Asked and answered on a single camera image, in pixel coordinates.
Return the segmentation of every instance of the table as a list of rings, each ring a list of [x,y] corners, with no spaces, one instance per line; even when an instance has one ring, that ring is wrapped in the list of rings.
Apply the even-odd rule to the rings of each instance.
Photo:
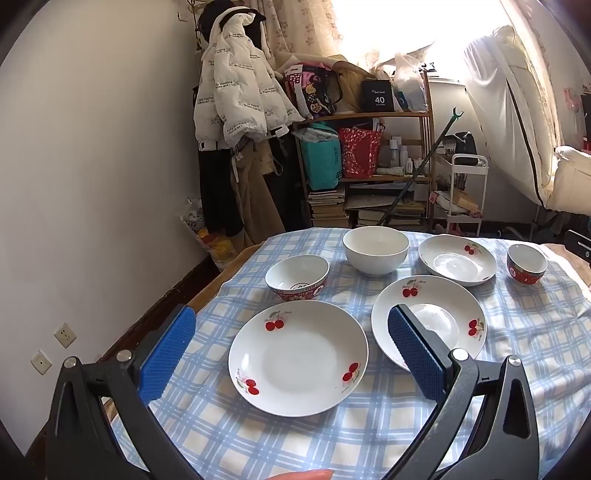
[[[407,260],[397,272],[373,279],[346,261],[346,229],[312,228],[273,237],[224,283],[197,314],[197,332],[163,396],[150,408],[189,462],[206,479],[265,479],[287,471],[332,468],[334,478],[380,479],[427,420],[427,401],[412,376],[379,350],[370,315],[384,287],[410,275],[427,274],[418,246],[429,235],[406,232]],[[476,239],[495,256],[497,275],[469,290],[488,322],[480,359],[519,355],[530,382],[540,436],[540,477],[560,458],[591,409],[591,298],[568,262],[552,252],[548,271],[534,286],[514,282],[506,271],[510,241]],[[250,406],[228,374],[228,350],[241,326],[281,300],[265,285],[275,262],[298,254],[330,262],[318,299],[347,310],[365,329],[369,364],[358,388],[336,408],[313,417],[284,419]],[[472,403],[443,465],[462,451],[478,413]],[[122,423],[113,430],[128,459],[141,466]]]

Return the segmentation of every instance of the cherry pattern plate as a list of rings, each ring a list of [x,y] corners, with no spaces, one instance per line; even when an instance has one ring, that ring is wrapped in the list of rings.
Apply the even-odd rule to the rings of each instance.
[[[267,413],[305,417],[334,407],[359,384],[368,362],[365,332],[346,311],[296,300],[258,313],[230,347],[240,395]]]
[[[386,287],[374,303],[371,326],[382,352],[408,370],[388,333],[388,314],[405,303],[428,330],[436,332],[451,349],[463,348],[472,358],[486,340],[486,319],[474,296],[464,287],[442,277],[418,275],[402,278]]]
[[[495,257],[481,244],[456,235],[434,235],[418,247],[429,272],[464,287],[480,285],[496,274]]]

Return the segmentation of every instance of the finger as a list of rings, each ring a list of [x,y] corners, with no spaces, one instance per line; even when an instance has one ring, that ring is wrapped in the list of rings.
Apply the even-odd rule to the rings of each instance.
[[[333,470],[309,470],[307,472],[290,472],[272,476],[268,480],[330,480]]]

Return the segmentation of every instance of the floral curtain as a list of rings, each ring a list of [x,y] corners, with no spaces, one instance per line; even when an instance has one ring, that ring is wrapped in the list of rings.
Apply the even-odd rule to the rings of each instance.
[[[247,0],[266,16],[267,43],[281,51],[330,56],[339,53],[341,35],[332,0]]]

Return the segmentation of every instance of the white bottle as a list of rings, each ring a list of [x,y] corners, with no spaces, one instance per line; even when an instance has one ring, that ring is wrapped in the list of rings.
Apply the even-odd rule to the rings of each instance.
[[[401,145],[400,146],[400,166],[402,168],[404,168],[404,171],[406,173],[408,173],[408,161],[409,160],[410,159],[408,158],[408,148],[407,148],[407,146],[406,145]],[[410,164],[411,164],[410,173],[412,173],[413,172],[413,167],[412,167],[413,162],[411,161]]]
[[[404,173],[408,174],[408,175],[412,175],[413,174],[413,159],[412,158],[408,158],[406,160],[405,166],[404,166]]]
[[[398,149],[398,141],[394,137],[390,138],[390,154],[392,155],[392,160],[390,161],[390,167],[399,167],[400,166],[400,150]]]

